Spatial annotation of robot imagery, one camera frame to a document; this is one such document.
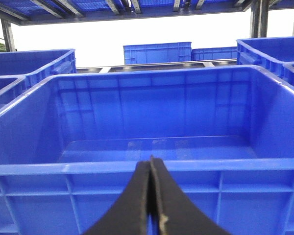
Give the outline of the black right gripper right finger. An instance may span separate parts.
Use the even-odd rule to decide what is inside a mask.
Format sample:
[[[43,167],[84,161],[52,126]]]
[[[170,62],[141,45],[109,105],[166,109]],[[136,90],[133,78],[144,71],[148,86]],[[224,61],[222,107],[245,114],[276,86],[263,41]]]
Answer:
[[[150,157],[157,235],[228,235],[182,191],[160,158]]]

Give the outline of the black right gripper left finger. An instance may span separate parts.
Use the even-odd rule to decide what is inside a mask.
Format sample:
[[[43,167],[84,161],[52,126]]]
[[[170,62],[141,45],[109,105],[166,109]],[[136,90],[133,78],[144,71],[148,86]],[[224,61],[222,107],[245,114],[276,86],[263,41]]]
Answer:
[[[146,235],[150,163],[138,162],[126,188],[85,235]]]

